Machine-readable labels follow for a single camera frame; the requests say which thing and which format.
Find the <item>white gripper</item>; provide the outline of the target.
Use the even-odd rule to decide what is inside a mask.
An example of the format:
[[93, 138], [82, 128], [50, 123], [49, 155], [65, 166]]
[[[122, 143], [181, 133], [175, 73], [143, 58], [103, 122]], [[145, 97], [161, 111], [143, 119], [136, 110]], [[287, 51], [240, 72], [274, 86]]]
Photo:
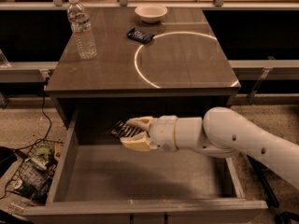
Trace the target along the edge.
[[144, 132], [132, 137], [122, 137], [121, 143], [135, 151], [177, 150], [175, 142], [176, 116], [140, 117], [128, 119], [126, 123]]

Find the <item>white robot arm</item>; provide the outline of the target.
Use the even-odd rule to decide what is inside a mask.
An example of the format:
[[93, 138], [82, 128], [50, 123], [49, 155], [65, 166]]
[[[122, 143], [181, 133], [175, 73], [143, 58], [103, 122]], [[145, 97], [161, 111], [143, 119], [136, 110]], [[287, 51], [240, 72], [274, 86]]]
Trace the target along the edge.
[[209, 109], [203, 117], [140, 117], [126, 124], [141, 130], [121, 143], [136, 151], [191, 150], [228, 158], [241, 152], [299, 189], [299, 146], [258, 127], [234, 110]]

